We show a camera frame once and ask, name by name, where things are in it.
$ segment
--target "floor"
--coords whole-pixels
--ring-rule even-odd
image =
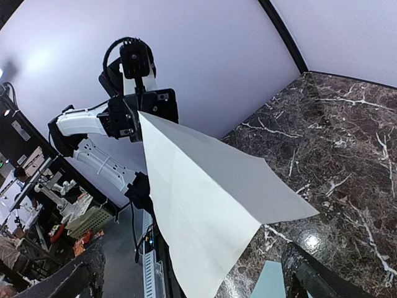
[[[118,223],[108,223],[102,246],[105,251],[105,284],[103,297],[143,297],[141,264],[134,262],[131,208],[120,213]],[[139,238],[142,231],[143,213],[135,209],[135,230]]]

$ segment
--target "person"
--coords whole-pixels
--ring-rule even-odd
[[[11,298],[14,297],[17,291],[14,289],[12,284],[8,282],[0,281],[0,298]]]
[[[0,260],[18,273],[26,270],[28,259],[17,250],[20,240],[0,236]]]
[[[22,167],[17,167],[14,170],[14,177],[20,182],[25,183],[25,185],[29,183],[29,177]],[[36,209],[39,204],[43,206],[42,210],[40,211],[40,215],[38,216],[37,222],[44,229],[44,233],[47,234],[54,226],[54,224],[50,221],[51,215],[55,214],[56,217],[61,217],[58,209],[56,208],[56,204],[44,193],[36,192],[34,187],[27,193],[27,197],[32,202],[33,208]]]

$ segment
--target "light blue paper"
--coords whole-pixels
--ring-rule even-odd
[[[281,263],[266,261],[251,298],[285,298]]]

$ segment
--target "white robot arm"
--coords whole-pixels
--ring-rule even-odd
[[[121,42],[120,58],[108,67],[110,51]],[[120,164],[99,149],[87,134],[116,139],[129,137],[131,142],[139,142],[142,137],[138,111],[177,122],[175,92],[172,89],[157,90],[155,77],[156,68],[149,46],[135,38],[122,38],[107,51],[104,72],[100,76],[100,82],[112,98],[90,109],[68,106],[48,124],[55,147],[63,156],[90,166],[129,197],[137,208],[149,209],[149,213],[153,213],[153,206],[144,202],[149,198],[147,176]]]

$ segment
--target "white paper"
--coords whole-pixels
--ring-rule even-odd
[[[187,297],[214,297],[261,224],[318,212],[264,159],[140,112],[151,198]]]

